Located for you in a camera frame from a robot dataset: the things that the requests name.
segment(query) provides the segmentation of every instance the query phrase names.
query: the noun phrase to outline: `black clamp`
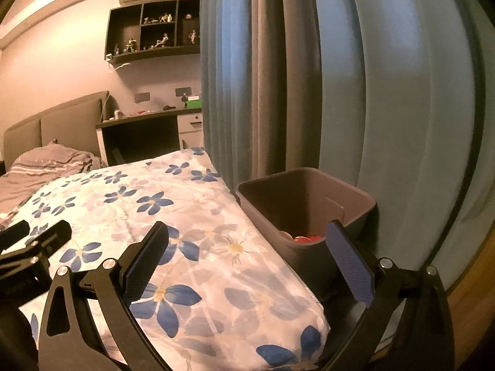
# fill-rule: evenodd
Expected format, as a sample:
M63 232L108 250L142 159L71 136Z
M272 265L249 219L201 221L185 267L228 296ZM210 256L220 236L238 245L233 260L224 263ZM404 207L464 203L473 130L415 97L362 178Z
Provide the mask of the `black clamp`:
M0 254L29 234L21 222L0 232ZM31 327L19 307L49 291L51 255L72 235L62 220L28 240L25 248L0 255L0 363L5 369L38 370L38 351Z
M173 371L149 342L129 311L141 298L168 246L168 228L158 221L144 239L119 259L91 271L62 266L46 300L39 338L40 371ZM128 365L110 358L95 326L88 299L103 316Z
M340 222L328 225L326 244L357 301L366 309L351 337L323 371L454 371L454 330L437 269L398 268L347 238ZM387 355L372 363L392 313L406 300Z

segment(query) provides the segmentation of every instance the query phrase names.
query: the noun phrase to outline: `white drawer cabinet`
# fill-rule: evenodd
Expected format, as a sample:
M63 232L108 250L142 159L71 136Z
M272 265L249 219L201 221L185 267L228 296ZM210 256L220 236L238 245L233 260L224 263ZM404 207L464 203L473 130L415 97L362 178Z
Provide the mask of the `white drawer cabinet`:
M202 113L177 116L181 149L204 147Z
M183 114L177 116L177 126L179 128L179 134L182 132L192 132L203 130L203 114Z

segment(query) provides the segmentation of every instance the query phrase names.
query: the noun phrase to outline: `trash can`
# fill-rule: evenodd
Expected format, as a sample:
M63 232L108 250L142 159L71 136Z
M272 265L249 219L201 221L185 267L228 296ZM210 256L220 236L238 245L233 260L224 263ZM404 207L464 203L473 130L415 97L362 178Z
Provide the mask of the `trash can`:
M315 168L297 168L237 187L241 208L285 262L318 299L328 292L337 265L325 240L297 243L284 237L319 235L339 220L348 237L358 237L375 199L360 189Z

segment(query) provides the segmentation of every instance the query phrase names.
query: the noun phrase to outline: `bedside table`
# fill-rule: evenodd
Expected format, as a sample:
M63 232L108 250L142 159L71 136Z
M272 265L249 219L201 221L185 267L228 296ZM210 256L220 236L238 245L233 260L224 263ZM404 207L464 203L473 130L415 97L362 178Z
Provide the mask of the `bedside table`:
M204 145L200 107L110 120L98 124L96 132L101 158L108 166Z

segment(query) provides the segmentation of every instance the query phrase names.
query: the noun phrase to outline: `black wall shelf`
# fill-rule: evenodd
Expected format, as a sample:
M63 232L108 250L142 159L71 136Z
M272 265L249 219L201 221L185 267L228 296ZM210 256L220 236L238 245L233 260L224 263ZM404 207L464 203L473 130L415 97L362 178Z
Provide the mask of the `black wall shelf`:
M165 14L171 15L170 22ZM167 0L114 8L108 17L104 58L112 54L110 63L118 66L153 57L199 54L199 17L200 0ZM196 32L194 43L189 38L192 31ZM155 47L165 33L168 40ZM135 40L134 52L125 52L130 38ZM114 54L115 45L118 55Z

